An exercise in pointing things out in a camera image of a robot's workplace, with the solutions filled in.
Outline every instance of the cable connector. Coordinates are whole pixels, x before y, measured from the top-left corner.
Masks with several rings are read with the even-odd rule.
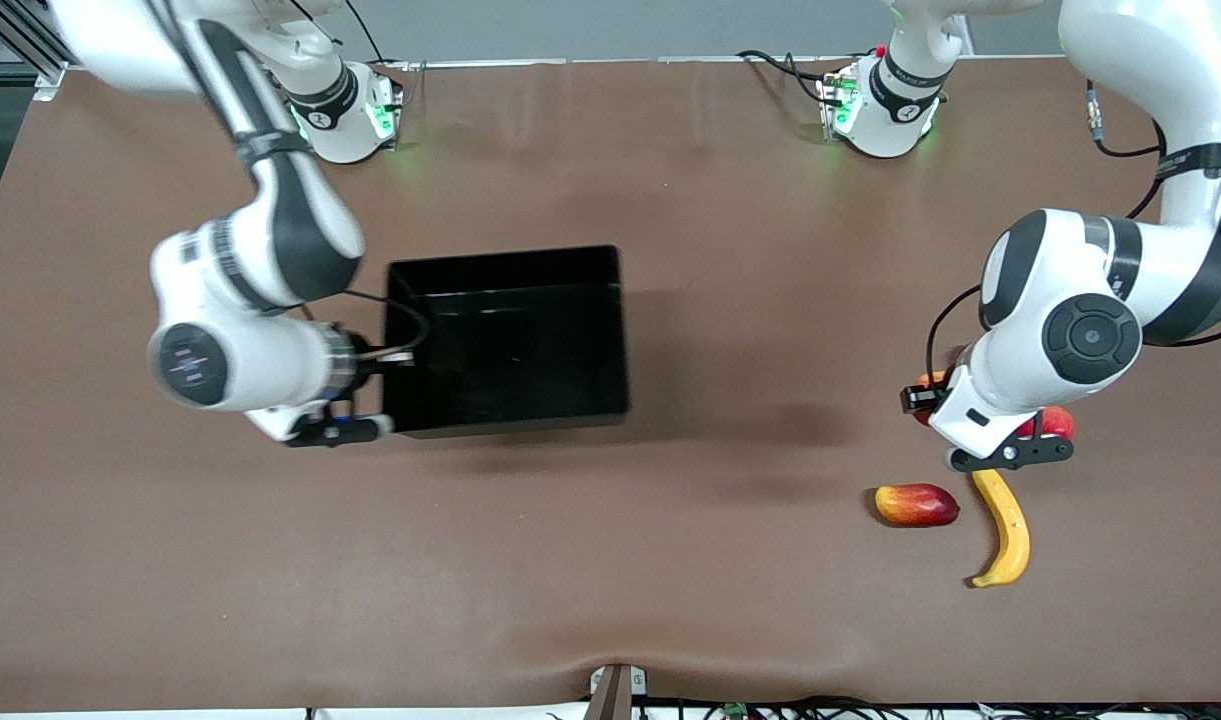
[[[1090,138],[1103,142],[1103,109],[1099,109],[1099,92],[1085,90],[1085,123],[1090,126]]]

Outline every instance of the banana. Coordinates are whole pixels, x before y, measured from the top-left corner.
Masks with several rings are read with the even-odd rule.
[[[976,488],[979,488],[979,495],[984,497],[988,509],[993,511],[993,520],[998,521],[1000,538],[993,566],[979,577],[972,578],[971,583],[974,583],[976,588],[1011,585],[1027,569],[1027,556],[1031,554],[1027,520],[1023,519],[1023,511],[1018,509],[1018,502],[1013,499],[1013,493],[1001,473],[996,470],[976,470],[969,476],[976,481]]]

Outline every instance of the brown tabletop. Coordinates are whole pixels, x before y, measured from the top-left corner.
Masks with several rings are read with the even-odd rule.
[[[1034,550],[1007,588],[965,587],[991,520],[897,409],[1009,223],[1147,188],[1153,160],[1095,153],[1067,63],[962,63],[888,161],[739,63],[403,79],[400,150],[327,168],[368,233],[355,287],[614,243],[636,410],[326,452],[172,404],[149,254],[252,188],[200,105],[70,74],[0,190],[0,711],[554,702],[604,661],[656,696],[1221,700],[1221,343],[1145,351],[1073,406],[1072,461],[1009,476]],[[1105,110],[1114,146],[1150,140]],[[379,305],[314,310],[379,333]],[[883,527],[864,492],[899,482],[961,517]]]

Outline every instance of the black rectangular bin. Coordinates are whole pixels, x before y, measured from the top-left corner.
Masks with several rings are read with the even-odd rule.
[[[614,247],[404,260],[387,297],[429,320],[414,364],[383,378],[396,432],[446,437],[615,423],[628,412]],[[389,306],[385,340],[418,325]]]

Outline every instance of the gray wall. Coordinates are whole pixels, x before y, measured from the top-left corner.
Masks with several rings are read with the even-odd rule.
[[[1059,52],[1059,1],[973,18],[979,54]],[[661,59],[844,55],[888,41],[894,22],[877,0],[353,0],[391,59]],[[346,10],[326,15],[346,59],[371,60]]]

